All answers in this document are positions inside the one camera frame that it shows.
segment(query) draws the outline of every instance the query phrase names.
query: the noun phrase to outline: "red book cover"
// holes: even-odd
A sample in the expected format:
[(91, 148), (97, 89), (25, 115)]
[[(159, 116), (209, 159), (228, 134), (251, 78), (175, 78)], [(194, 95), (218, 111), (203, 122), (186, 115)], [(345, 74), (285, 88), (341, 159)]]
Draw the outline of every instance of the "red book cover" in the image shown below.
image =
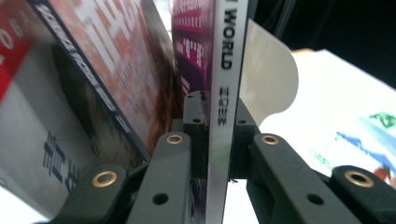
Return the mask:
[(35, 31), (42, 25), (22, 1), (0, 4), (0, 103), (24, 57), (36, 41)]
[(124, 0), (30, 3), (142, 157), (149, 160), (158, 137), (169, 130), (177, 113), (177, 95), (172, 94), (177, 84), (173, 52), (167, 47), (171, 42), (158, 25), (162, 22), (154, 4)]

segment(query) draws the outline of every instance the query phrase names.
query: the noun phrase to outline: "green logo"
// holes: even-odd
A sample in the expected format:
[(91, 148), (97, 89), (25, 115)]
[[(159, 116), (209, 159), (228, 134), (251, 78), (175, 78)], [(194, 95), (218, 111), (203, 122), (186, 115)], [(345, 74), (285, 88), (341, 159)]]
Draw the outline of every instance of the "green logo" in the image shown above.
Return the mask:
[(396, 126), (396, 117), (387, 113), (378, 113), (369, 117), (370, 119), (379, 119), (385, 129), (393, 128)]

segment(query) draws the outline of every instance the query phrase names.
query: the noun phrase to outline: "metal grommet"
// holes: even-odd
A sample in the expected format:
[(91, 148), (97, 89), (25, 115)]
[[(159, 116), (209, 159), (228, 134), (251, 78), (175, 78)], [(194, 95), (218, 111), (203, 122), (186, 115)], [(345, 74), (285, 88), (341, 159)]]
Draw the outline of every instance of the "metal grommet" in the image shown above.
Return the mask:
[(273, 137), (272, 135), (263, 136), (262, 141), (268, 145), (276, 145), (279, 143), (279, 140), (277, 140), (277, 138)]
[(92, 184), (97, 188), (104, 188), (112, 185), (117, 180), (117, 173), (114, 171), (103, 171), (92, 179)]
[(178, 134), (170, 135), (166, 138), (166, 142), (169, 144), (179, 144), (183, 141), (183, 137)]
[(345, 177), (353, 184), (363, 188), (372, 188), (374, 185), (374, 181), (372, 180), (372, 178), (361, 172), (346, 171)]

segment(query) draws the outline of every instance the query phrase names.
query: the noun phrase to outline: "book spine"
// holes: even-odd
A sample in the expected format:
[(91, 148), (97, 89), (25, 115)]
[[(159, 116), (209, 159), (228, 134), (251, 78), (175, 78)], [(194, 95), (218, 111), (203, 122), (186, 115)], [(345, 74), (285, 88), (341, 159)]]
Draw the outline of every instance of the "book spine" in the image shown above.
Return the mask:
[(223, 218), (248, 1), (218, 0), (214, 17), (206, 223), (222, 223)]
[(39, 18), (49, 28), (49, 31), (57, 40), (57, 42), (60, 43), (75, 67), (80, 70), (80, 72), (88, 81), (89, 85), (103, 101), (111, 117), (121, 126), (121, 129), (139, 151), (142, 158), (145, 161), (149, 161), (150, 155), (148, 154), (144, 144), (134, 132), (131, 124), (120, 111), (120, 108), (117, 106), (113, 97), (106, 89), (105, 84), (95, 73), (91, 63), (82, 53), (82, 50), (79, 48), (77, 42), (74, 40), (70, 32), (68, 32), (66, 26), (62, 22), (61, 18), (57, 15), (54, 8), (51, 6), (50, 2), (46, 0), (31, 0), (29, 3)]

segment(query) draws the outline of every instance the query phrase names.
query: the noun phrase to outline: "red and white cover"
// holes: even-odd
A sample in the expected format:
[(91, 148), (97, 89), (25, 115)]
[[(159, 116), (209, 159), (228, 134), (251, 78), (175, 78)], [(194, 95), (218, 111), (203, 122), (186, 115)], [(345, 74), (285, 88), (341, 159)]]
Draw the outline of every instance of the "red and white cover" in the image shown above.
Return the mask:
[(171, 42), (152, 1), (30, 3), (149, 160), (158, 137), (170, 128), (169, 91), (175, 83)]

